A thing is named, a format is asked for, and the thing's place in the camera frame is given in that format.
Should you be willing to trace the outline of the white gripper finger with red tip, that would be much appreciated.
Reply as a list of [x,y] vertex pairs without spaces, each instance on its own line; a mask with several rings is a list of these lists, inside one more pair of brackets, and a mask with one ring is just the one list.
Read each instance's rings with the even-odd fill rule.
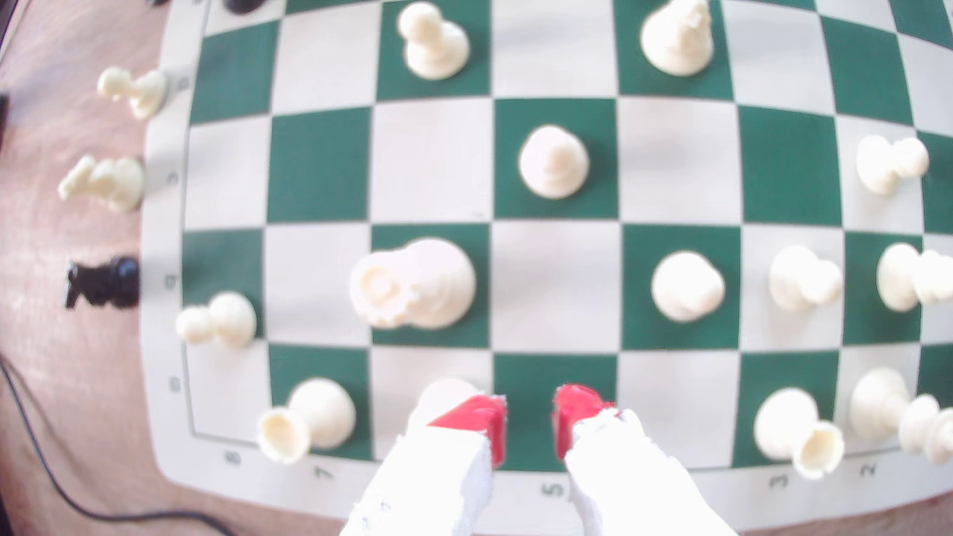
[[472,535],[506,457],[503,395],[472,395],[400,437],[341,535]]
[[735,535],[637,414],[590,387],[554,392],[555,450],[585,535]]

